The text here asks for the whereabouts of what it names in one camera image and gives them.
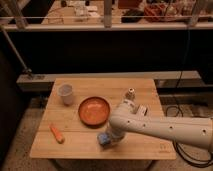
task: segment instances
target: white cup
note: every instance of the white cup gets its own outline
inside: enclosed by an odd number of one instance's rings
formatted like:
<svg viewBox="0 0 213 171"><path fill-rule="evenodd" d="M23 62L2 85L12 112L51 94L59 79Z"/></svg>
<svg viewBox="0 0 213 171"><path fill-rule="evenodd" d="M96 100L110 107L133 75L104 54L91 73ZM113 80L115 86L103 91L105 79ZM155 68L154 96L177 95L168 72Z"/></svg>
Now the white cup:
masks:
<svg viewBox="0 0 213 171"><path fill-rule="evenodd" d="M62 84L58 88L58 95L65 105L71 105L74 101L72 86L69 84Z"/></svg>

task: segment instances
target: toy carrot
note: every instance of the toy carrot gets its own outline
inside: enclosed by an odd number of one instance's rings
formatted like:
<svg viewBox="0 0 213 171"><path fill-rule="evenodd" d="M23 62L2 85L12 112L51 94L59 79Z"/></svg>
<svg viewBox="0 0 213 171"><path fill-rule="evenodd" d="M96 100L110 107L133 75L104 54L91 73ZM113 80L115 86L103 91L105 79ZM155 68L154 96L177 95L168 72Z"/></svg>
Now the toy carrot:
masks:
<svg viewBox="0 0 213 171"><path fill-rule="evenodd" d="M64 136L62 135L62 133L51 123L50 124L50 130L51 132L53 133L56 141L59 143L59 144L62 144L64 141L65 141L65 138Z"/></svg>

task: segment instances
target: wooden table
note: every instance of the wooden table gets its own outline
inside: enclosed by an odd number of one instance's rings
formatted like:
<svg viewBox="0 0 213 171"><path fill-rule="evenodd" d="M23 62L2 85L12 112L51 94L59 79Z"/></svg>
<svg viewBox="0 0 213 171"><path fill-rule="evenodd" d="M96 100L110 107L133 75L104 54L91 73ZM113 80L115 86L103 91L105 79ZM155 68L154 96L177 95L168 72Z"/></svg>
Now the wooden table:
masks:
<svg viewBox="0 0 213 171"><path fill-rule="evenodd" d="M57 95L62 83L73 86L75 102L64 106ZM147 115L163 116L163 111L154 81L141 78L59 78L55 80L46 110L34 139L30 157L64 159L175 159L172 143L145 135L127 133L114 148L103 149L97 134L104 131L106 124L97 129L85 126L79 119L80 103L91 96L108 101L113 110L129 88L136 91L135 103L148 107ZM58 144L50 132L54 123L62 131L65 142Z"/></svg>

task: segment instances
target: tiled floor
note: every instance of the tiled floor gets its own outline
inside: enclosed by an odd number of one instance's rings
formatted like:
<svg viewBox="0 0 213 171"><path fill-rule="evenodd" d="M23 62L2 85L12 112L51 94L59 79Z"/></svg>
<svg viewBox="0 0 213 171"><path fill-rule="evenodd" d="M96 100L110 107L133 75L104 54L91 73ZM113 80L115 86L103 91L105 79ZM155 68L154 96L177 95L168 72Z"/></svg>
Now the tiled floor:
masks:
<svg viewBox="0 0 213 171"><path fill-rule="evenodd" d="M212 111L204 106L181 105L184 113L187 115L203 115L207 113L212 115ZM31 105L26 110L17 129L16 136L6 157L2 170L18 171L213 171L213 166L205 169L198 169L189 166L179 156L174 161L157 161L150 165L151 161L122 161L122 160L57 160L64 169L57 168L53 162L46 159L31 159L29 151L41 120L44 109L39 108L37 100L33 99ZM201 149L184 146L184 148L195 157L200 159L208 158L207 152Z"/></svg>

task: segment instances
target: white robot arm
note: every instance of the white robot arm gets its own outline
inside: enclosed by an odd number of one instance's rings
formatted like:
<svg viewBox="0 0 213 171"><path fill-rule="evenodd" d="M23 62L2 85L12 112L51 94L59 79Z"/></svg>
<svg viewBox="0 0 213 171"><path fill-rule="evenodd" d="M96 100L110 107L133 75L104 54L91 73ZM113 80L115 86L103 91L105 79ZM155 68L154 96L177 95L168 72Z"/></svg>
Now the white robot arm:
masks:
<svg viewBox="0 0 213 171"><path fill-rule="evenodd" d="M98 135L100 145L117 143L125 132L135 132L204 148L213 152L211 118L151 117L134 113L134 96L127 95L111 113L105 133Z"/></svg>

